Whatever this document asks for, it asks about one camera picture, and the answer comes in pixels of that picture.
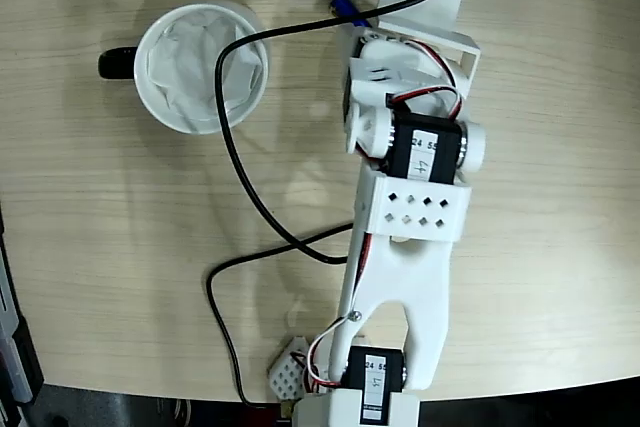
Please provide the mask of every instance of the black cable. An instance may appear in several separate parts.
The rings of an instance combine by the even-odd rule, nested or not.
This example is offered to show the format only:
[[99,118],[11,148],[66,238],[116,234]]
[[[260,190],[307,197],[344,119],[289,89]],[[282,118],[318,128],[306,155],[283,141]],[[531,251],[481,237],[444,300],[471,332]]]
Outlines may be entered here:
[[414,5],[418,5],[426,0],[403,0],[401,2],[396,2],[395,4],[390,4],[385,7],[380,7],[377,9],[368,10],[365,12],[360,12],[354,15],[349,15],[347,17],[340,18],[332,18],[325,20],[318,20],[315,22],[309,22],[306,24],[299,25],[290,25],[287,27],[280,27],[277,29],[266,30],[263,32],[257,32],[255,34],[248,35],[241,39],[238,39],[231,44],[227,45],[220,55],[218,56],[218,60],[216,61],[216,68],[214,73],[214,88],[215,88],[215,97],[216,97],[216,106],[218,110],[218,117],[220,118],[220,129],[222,131],[222,136],[224,138],[225,145],[227,146],[227,152],[229,153],[229,158],[231,159],[231,163],[238,175],[238,179],[240,183],[244,187],[247,195],[253,202],[253,205],[256,207],[262,218],[271,226],[273,230],[275,230],[280,237],[289,242],[294,248],[300,250],[304,254],[312,257],[313,259],[323,262],[325,264],[343,264],[346,262],[346,257],[331,257],[325,255],[317,250],[305,245],[304,242],[301,242],[297,239],[293,234],[291,234],[279,221],[274,217],[274,215],[269,211],[267,206],[262,202],[260,196],[254,189],[247,172],[242,165],[242,161],[240,160],[240,156],[238,155],[238,151],[236,150],[235,143],[233,142],[233,136],[231,134],[231,128],[229,126],[229,120],[227,119],[227,112],[224,106],[224,93],[222,91],[222,67],[224,65],[224,61],[227,57],[236,49],[240,47],[250,44],[252,42],[256,42],[259,40],[270,39],[273,37],[278,37],[281,35],[289,35],[289,34],[297,34],[301,32],[309,32],[312,30],[326,29],[328,27],[335,27],[338,25],[349,24],[355,22],[357,20],[365,20],[372,17],[379,17],[385,14],[390,14],[393,12],[397,12],[402,9],[406,9],[408,7],[412,7]]
[[[311,244],[313,242],[317,242],[322,239],[326,239],[327,237],[331,237],[332,235],[339,234],[341,232],[346,232],[353,227],[353,223],[349,222],[348,224],[342,224],[337,227],[333,227],[332,229],[325,230],[324,232],[320,232],[319,234],[312,235],[311,237],[305,240],[298,240],[303,244]],[[233,345],[233,340],[231,339],[231,335],[229,334],[229,330],[222,319],[222,315],[220,315],[220,310],[218,310],[218,306],[216,304],[215,298],[213,296],[213,278],[221,272],[235,266],[244,264],[246,262],[252,262],[254,260],[264,259],[266,257],[271,257],[273,255],[283,254],[285,252],[289,252],[291,250],[296,249],[297,247],[288,244],[283,245],[281,247],[276,247],[274,249],[265,250],[263,252],[258,252],[256,254],[244,255],[242,257],[237,257],[235,259],[227,260],[223,262],[219,266],[213,268],[206,280],[206,290],[207,290],[207,299],[209,299],[209,305],[211,306],[211,311],[213,312],[213,316],[216,318],[216,322],[218,323],[218,327],[220,327],[220,332],[222,332],[222,337],[224,338],[224,342],[227,345],[227,350],[229,351],[229,357],[231,359],[231,366],[233,370],[233,380],[236,384],[236,390],[238,391],[238,396],[244,405],[247,407],[261,409],[264,408],[260,404],[256,404],[247,399],[244,389],[242,387],[242,374],[240,372],[240,363],[238,361],[238,354],[236,352],[236,348]]]

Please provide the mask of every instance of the wood grain surface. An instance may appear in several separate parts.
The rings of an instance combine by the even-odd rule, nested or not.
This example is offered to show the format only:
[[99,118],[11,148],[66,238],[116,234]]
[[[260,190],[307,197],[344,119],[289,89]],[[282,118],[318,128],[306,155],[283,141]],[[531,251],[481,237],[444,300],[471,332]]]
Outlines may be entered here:
[[[101,51],[135,45],[171,8],[207,0],[0,0],[0,202],[21,306],[49,383],[237,399],[206,302],[212,265],[278,243],[219,136],[160,125]],[[267,27],[326,0],[239,0]],[[451,328],[425,398],[640,375],[638,0],[464,0],[483,49],[469,104],[488,131],[452,262]],[[348,220],[333,32],[275,40],[267,93],[235,130],[270,209],[293,232]],[[348,236],[322,244],[342,254]],[[286,339],[335,315],[342,268],[291,253],[229,271],[216,295],[248,396]],[[365,334],[399,346],[382,309]]]

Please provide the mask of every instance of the white robot link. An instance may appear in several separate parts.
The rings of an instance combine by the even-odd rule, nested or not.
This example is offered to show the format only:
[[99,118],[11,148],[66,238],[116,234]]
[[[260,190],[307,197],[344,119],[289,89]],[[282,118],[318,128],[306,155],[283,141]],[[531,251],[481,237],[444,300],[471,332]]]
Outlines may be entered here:
[[[419,400],[404,390],[433,380],[448,329],[451,251],[471,197],[464,174],[480,169],[485,150],[465,101],[480,49],[454,31],[459,6],[428,0],[380,17],[377,28],[342,28],[347,151],[362,163],[338,317],[305,349],[324,393],[296,403],[294,427],[418,425]],[[354,345],[389,301],[404,307],[404,348]],[[318,369],[318,346],[328,342],[328,365]]]

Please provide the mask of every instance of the dark floor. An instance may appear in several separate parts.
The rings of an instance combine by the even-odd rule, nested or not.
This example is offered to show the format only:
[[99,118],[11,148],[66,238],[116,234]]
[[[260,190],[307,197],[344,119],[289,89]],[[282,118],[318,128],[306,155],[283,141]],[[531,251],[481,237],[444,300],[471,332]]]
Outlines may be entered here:
[[[639,401],[640,378],[538,394],[424,402],[420,427],[636,427]],[[30,427],[182,426],[173,419],[175,407],[166,399],[44,386],[26,414]],[[276,405],[256,412],[241,404],[191,402],[190,424],[271,427],[278,412]]]

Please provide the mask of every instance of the red wire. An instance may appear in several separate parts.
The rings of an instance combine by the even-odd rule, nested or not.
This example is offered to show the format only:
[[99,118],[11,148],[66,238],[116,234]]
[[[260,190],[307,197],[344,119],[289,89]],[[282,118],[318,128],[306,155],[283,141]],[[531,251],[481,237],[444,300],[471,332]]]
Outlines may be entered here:
[[[435,92],[456,92],[453,87],[426,87],[424,89],[414,90],[412,92],[407,92],[406,94],[396,95],[393,99],[391,99],[391,103],[395,104],[397,102],[402,102],[405,100],[415,99],[416,97],[420,97],[421,95],[433,94]],[[460,109],[462,108],[462,99],[459,100],[456,105],[451,109],[449,113],[449,120],[455,120],[460,113]]]
[[360,281],[360,277],[362,277],[364,266],[367,263],[367,257],[369,257],[370,248],[371,248],[371,234],[365,232],[364,240],[362,241],[362,250],[360,251],[360,258],[358,259],[358,272],[356,272],[356,282],[353,286],[354,291],[356,286],[358,285],[358,282]]
[[456,79],[453,76],[453,72],[451,72],[451,69],[449,68],[447,63],[444,61],[442,56],[440,56],[440,54],[438,54],[430,45],[425,44],[424,42],[421,42],[421,41],[416,40],[416,39],[413,39],[412,41],[415,42],[416,44],[419,44],[420,46],[424,47],[431,54],[431,56],[436,60],[438,65],[440,65],[440,67],[442,67],[442,69],[447,73],[447,77],[449,77],[449,81],[451,82],[451,85],[453,85],[455,87],[456,86]]
[[307,373],[307,368],[306,367],[305,367],[304,372],[303,372],[302,383],[304,385],[305,392],[307,392],[308,394],[313,392],[313,386],[309,384],[309,374]]
[[291,352],[291,357],[293,358],[294,362],[298,364],[300,367],[306,367],[306,365],[304,365],[304,361],[302,360],[304,359],[304,354]]
[[[316,349],[318,348],[319,345],[320,345],[320,342],[318,342],[316,345],[313,346],[313,350],[311,351],[311,362],[313,362],[315,359]],[[312,364],[311,368],[313,369],[314,374],[320,375],[318,374],[318,368],[315,366],[315,364]],[[317,385],[321,385],[322,387],[339,387],[340,386],[340,382],[321,382],[316,379],[313,379],[313,383]]]
[[376,162],[377,161],[377,159],[374,159],[373,157],[369,157],[367,155],[367,153],[364,151],[364,149],[362,147],[360,147],[358,144],[356,144],[356,152],[358,152],[362,157],[364,157],[369,162]]

